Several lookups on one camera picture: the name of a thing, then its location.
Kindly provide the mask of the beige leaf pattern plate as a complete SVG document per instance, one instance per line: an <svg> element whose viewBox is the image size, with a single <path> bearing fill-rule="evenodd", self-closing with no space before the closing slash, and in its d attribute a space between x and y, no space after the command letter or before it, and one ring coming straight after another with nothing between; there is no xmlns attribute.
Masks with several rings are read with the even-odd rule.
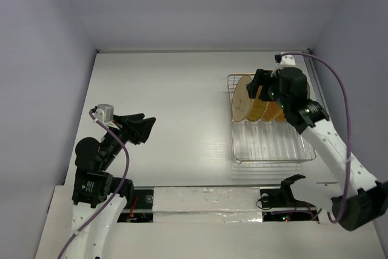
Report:
<svg viewBox="0 0 388 259"><path fill-rule="evenodd" d="M249 75L243 75L235 87L232 98L232 116L236 122L244 120L252 108L252 100L246 88L251 81L252 78Z"/></svg>

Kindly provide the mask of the green rim woven plate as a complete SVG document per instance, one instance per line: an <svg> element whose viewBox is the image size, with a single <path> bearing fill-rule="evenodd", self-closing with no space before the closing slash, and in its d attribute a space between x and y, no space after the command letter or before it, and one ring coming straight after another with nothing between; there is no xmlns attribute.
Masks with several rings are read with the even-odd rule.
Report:
<svg viewBox="0 0 388 259"><path fill-rule="evenodd" d="M260 93L262 91L262 88L263 88L262 86L259 86L259 88L258 88L258 91L256 93L256 97L253 100L252 108L250 109L250 112L247 115L248 121L255 122L255 121L260 120L264 116L264 114L268 108L269 102L263 101L259 98Z"/></svg>

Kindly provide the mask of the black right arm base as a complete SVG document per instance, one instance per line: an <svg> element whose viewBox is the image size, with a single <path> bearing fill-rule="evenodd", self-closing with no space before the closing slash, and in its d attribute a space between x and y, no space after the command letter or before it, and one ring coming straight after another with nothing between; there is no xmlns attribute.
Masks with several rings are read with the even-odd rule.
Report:
<svg viewBox="0 0 388 259"><path fill-rule="evenodd" d="M286 178L274 188L260 188L258 203L263 210L276 209L281 207L296 207L299 203L291 191L291 185L296 181L305 179L304 175L296 174Z"/></svg>

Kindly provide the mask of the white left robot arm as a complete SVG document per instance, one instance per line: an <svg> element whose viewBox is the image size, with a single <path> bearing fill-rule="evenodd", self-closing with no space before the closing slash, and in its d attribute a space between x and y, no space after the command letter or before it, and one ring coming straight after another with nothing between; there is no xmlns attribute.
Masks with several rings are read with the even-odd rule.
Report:
<svg viewBox="0 0 388 259"><path fill-rule="evenodd" d="M100 141L83 138L75 147L72 234L59 258L103 258L122 210L136 204L126 144L144 144L156 122L142 113L120 116L96 107L89 116L105 135Z"/></svg>

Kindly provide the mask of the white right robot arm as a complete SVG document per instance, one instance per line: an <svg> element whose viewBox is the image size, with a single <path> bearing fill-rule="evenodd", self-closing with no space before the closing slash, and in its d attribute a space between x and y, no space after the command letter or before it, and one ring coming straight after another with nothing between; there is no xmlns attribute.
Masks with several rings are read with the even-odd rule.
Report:
<svg viewBox="0 0 388 259"><path fill-rule="evenodd" d="M294 175L281 182L280 201L292 206L305 201L328 212L329 220L353 231L387 211L387 183L380 182L352 154L350 144L336 132L329 114L310 99L303 72L293 66L274 71L258 69L247 85L251 98L275 102L286 121L316 150L340 190Z"/></svg>

